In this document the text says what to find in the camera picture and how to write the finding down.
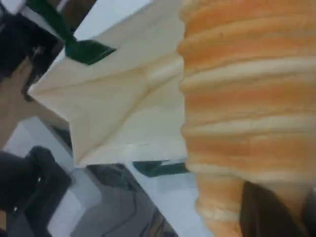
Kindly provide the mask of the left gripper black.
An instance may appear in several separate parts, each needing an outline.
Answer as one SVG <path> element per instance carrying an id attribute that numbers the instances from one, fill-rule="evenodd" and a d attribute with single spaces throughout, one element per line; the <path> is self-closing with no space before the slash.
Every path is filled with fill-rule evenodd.
<path id="1" fill-rule="evenodd" d="M 23 15 L 0 17 L 0 79 L 12 76 L 20 63 L 29 59 L 31 74 L 21 89 L 25 99 L 31 98 L 30 86 L 43 76 L 62 48 L 60 39 Z"/>

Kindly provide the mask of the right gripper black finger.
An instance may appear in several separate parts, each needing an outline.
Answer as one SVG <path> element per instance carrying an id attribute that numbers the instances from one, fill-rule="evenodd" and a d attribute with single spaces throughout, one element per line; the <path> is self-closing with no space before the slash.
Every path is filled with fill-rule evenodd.
<path id="1" fill-rule="evenodd" d="M 245 182 L 239 225 L 243 237 L 299 237 L 301 225 L 270 190 Z"/>
<path id="2" fill-rule="evenodd" d="M 316 191 L 311 190 L 305 205 L 305 226 L 311 237 L 316 236 Z"/>

